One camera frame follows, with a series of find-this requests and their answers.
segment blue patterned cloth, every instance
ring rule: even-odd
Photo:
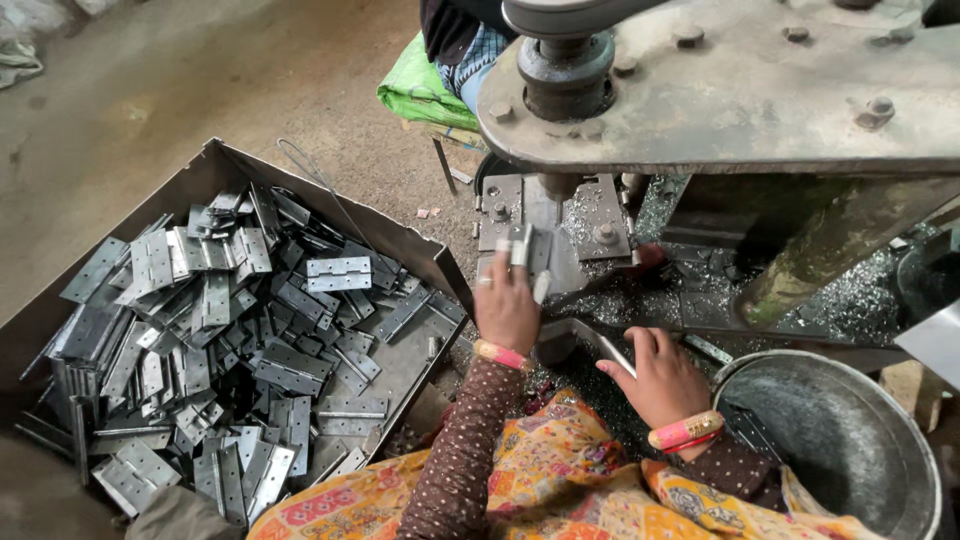
[[[510,41],[503,35],[481,22],[477,35],[473,37],[460,63],[444,65],[439,61],[433,62],[437,66],[437,72],[440,73],[441,81],[444,82],[444,88],[462,99],[461,91],[467,79],[479,73],[484,67],[492,65],[496,57],[500,56],[509,44]]]

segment bangle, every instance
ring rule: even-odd
[[[663,450],[702,437],[720,428],[723,428],[723,416],[715,410],[708,410],[650,431],[647,441],[657,450]]]
[[[690,448],[691,446],[697,446],[697,445],[700,444],[700,443],[705,443],[705,442],[707,442],[707,441],[710,441],[710,440],[713,440],[713,439],[717,438],[718,436],[720,436],[720,433],[721,433],[721,432],[722,432],[721,430],[712,431],[712,432],[707,433],[706,435],[704,435],[704,436],[702,436],[702,437],[700,437],[700,438],[693,439],[692,441],[686,441],[686,442],[683,443],[683,444],[680,444],[680,445],[677,445],[677,446],[672,446],[672,447],[670,447],[670,448],[668,448],[668,449],[665,449],[665,450],[663,451],[663,453],[664,453],[664,454],[673,454],[673,453],[679,452],[679,451],[681,451],[681,450],[683,450],[683,449],[685,449],[685,448]]]
[[[477,339],[473,343],[473,353],[520,371],[530,371],[532,364],[524,355],[510,349],[494,345],[486,339]]]

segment green bag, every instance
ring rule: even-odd
[[[479,131],[467,105],[444,88],[437,68],[426,59],[423,33],[407,45],[394,68],[376,88],[376,97],[397,116],[418,122]]]

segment wire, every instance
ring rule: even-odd
[[[290,154],[290,152],[283,147],[283,143],[290,145],[290,147],[296,150],[298,154],[303,156],[306,162],[310,164],[310,168],[313,169],[313,171],[308,170],[305,166],[303,166],[303,163],[301,163],[299,160],[297,160],[297,158],[295,158],[292,154]],[[344,205],[340,202],[340,196],[337,195],[337,192],[333,190],[333,187],[331,187],[330,184],[326,182],[326,179],[324,178],[324,173],[320,172],[320,169],[317,168],[317,165],[313,164],[313,160],[306,155],[306,152],[303,152],[299,146],[297,146],[293,142],[290,142],[289,140],[283,137],[276,140],[276,147],[279,148],[280,152],[283,152],[283,154],[286,155],[286,157],[290,161],[292,161],[294,165],[299,167],[304,174],[306,174],[310,178],[317,181],[318,184],[320,184],[324,189],[326,189],[327,191],[330,192],[330,194],[333,195],[333,200],[334,202],[337,203],[337,206],[340,207],[340,211],[343,212],[344,215],[347,217],[347,220],[349,220],[350,225],[352,225],[353,228],[358,233],[360,233],[360,237],[363,239],[364,243],[367,244],[367,247],[369,247],[376,254],[376,257],[380,260],[380,264],[382,264],[384,267],[387,268],[387,272],[390,272],[392,275],[396,276],[396,274],[394,273],[394,269],[389,264],[387,264],[387,261],[383,259],[383,256],[380,255],[380,252],[376,251],[373,248],[373,244],[371,244],[370,241],[367,239],[367,236],[363,234],[363,230],[357,227],[356,222],[353,221],[353,218],[350,217],[350,214],[349,212],[347,212],[347,209],[345,209]]]

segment galvanized bucket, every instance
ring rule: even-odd
[[[943,499],[933,453],[865,375],[813,353],[766,351],[724,367],[712,390],[714,406],[723,398],[756,413],[827,510],[895,540],[934,536]]]

